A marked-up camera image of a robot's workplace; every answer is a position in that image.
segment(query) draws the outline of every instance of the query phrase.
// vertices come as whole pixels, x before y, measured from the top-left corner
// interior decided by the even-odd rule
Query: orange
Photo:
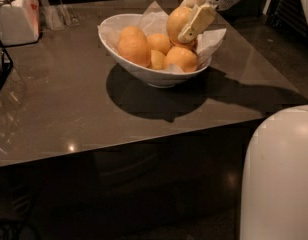
[[[162,33],[154,33],[147,37],[147,41],[151,50],[157,50],[163,54],[167,54],[171,48],[171,42],[167,35]]]
[[[173,46],[165,57],[163,67],[167,68],[169,64],[178,65],[184,72],[194,72],[197,69],[197,54],[190,49]]]
[[[151,63],[148,67],[155,70],[161,70],[163,69],[164,59],[164,53],[157,50],[151,50]]]
[[[134,37],[146,39],[146,36],[142,29],[140,29],[137,26],[127,26],[121,30],[119,41],[123,38],[134,38]]]
[[[167,31],[167,34],[171,42],[174,45],[183,44],[180,41],[178,41],[177,37],[181,33],[186,23],[188,23],[191,12],[192,12],[191,8],[180,6],[174,9],[174,11],[172,11],[172,13],[168,16],[167,22],[166,22],[166,31]],[[192,47],[195,44],[195,42],[196,40],[193,40],[187,43],[186,45],[189,45]]]
[[[146,39],[142,36],[122,38],[118,43],[118,54],[124,59],[142,67],[151,63],[151,50]]]
[[[173,44],[173,45],[195,51],[195,49],[197,47],[197,38],[195,38],[192,42],[190,42],[188,44],[179,43],[179,44]]]

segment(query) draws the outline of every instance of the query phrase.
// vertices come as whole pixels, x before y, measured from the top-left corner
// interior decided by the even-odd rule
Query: table
[[[153,1],[169,13],[181,0],[74,4],[78,26],[8,48],[16,72],[0,95],[0,166],[265,118],[307,102],[219,15],[211,27],[227,34],[206,72],[164,90],[133,78],[106,54],[97,25]]]
[[[170,89],[135,79],[106,53],[97,25],[153,1],[169,13],[182,0],[73,4],[78,26],[8,48],[0,169],[39,181],[31,220],[51,239],[105,239],[210,213],[232,239],[249,123],[308,103],[220,15],[211,28],[227,34],[208,70]]]

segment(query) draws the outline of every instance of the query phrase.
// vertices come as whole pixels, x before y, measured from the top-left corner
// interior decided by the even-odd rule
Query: tabletop
[[[14,69],[0,93],[0,166],[266,118],[308,101],[220,15],[227,28],[207,70],[173,88],[150,87],[117,65],[97,26],[156,1],[71,5],[76,26],[8,47]]]

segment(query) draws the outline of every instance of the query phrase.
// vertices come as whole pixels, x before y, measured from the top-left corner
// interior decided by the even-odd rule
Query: white bowl
[[[118,55],[116,48],[120,31],[126,26],[137,25],[141,17],[141,14],[119,14],[107,18],[98,27],[99,37],[106,50],[111,54],[114,60],[130,74],[148,85],[158,88],[169,88],[197,76],[209,66],[211,57],[209,58],[207,64],[205,64],[202,68],[197,69],[195,72],[172,73],[142,67]]]

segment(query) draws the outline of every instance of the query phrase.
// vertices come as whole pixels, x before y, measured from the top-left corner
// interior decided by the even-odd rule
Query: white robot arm
[[[179,41],[191,42],[213,22],[216,11],[227,10],[239,1],[241,0],[184,0],[180,6],[193,10],[189,22],[178,36]]]

